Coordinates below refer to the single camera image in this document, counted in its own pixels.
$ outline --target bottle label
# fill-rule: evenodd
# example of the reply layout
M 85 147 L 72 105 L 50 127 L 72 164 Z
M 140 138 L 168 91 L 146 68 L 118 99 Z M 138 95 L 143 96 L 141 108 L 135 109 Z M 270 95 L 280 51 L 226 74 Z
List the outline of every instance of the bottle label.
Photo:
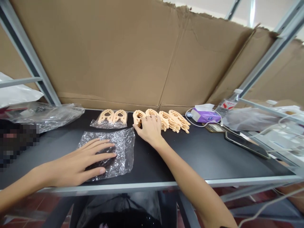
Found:
M 233 109 L 234 106 L 236 106 L 236 104 L 237 104 L 237 102 L 225 100 L 225 102 L 221 105 L 221 108 L 230 110 L 230 109 Z

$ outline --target bottle cap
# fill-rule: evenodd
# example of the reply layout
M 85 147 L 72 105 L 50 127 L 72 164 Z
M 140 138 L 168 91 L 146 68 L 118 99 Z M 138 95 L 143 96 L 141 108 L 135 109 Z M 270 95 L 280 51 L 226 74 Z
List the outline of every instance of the bottle cap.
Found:
M 240 89 L 235 89 L 235 90 L 234 90 L 234 92 L 235 92 L 235 93 L 240 94 L 240 93 L 242 93 L 242 92 L 243 92 L 243 90 L 240 90 Z
M 276 105 L 278 102 L 274 101 L 274 100 L 267 100 L 266 103 L 268 103 L 270 105 Z

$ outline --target pixelated area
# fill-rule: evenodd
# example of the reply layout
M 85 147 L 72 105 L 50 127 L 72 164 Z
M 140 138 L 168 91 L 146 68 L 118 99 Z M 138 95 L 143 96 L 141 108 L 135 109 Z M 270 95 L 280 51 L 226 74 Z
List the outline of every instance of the pixelated area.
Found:
M 23 151 L 39 143 L 39 126 L 6 120 L 0 120 L 0 126 L 0 172 L 4 172 Z

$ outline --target water bottle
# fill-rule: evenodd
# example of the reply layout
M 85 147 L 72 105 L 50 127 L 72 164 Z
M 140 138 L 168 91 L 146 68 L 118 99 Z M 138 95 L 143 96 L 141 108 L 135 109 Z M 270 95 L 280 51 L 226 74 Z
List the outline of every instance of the water bottle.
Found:
M 277 101 L 274 101 L 274 100 L 267 100 L 265 106 L 266 106 L 266 107 L 272 108 L 272 107 L 274 107 L 277 103 L 278 103 L 278 102 L 277 102 Z
M 216 111 L 221 115 L 223 118 L 227 112 L 229 112 L 231 109 L 236 106 L 239 100 L 240 93 L 242 93 L 243 90 L 241 89 L 235 89 L 234 94 L 228 98 L 228 99 L 223 99 L 222 102 L 218 105 L 216 108 Z

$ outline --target table edge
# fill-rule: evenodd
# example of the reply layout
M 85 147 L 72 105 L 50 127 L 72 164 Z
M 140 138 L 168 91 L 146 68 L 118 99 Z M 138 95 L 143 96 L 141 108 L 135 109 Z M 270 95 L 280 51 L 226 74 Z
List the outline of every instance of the table edge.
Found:
M 301 180 L 298 175 L 274 176 L 274 177 L 252 177 L 252 178 L 234 178 L 206 180 L 211 187 L 229 187 L 229 186 L 246 186 L 260 185 L 270 183 L 291 183 Z M 54 193 L 61 196 L 81 196 L 110 193 L 126 193 L 140 191 L 163 191 L 179 189 L 175 181 L 171 182 L 153 182 L 153 183 L 133 183 L 133 184 L 113 184 L 113 185 L 87 185 L 76 187 L 49 187 L 38 192 Z

